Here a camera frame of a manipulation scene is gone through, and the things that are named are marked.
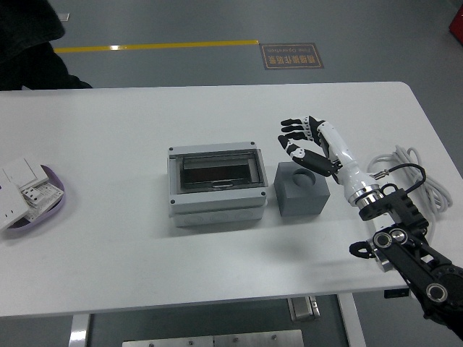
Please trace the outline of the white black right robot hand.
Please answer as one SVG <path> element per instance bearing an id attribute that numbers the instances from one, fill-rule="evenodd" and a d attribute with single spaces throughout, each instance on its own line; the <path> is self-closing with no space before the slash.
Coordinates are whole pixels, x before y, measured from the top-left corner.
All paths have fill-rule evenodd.
<path id="1" fill-rule="evenodd" d="M 382 198 L 379 185 L 362 171 L 336 129 L 325 120 L 312 116 L 281 122 L 278 140 L 298 165 L 325 177 L 332 176 L 344 187 L 344 196 L 352 206 L 364 207 Z M 323 154 L 300 147 L 295 142 L 307 140 L 322 148 Z"/>

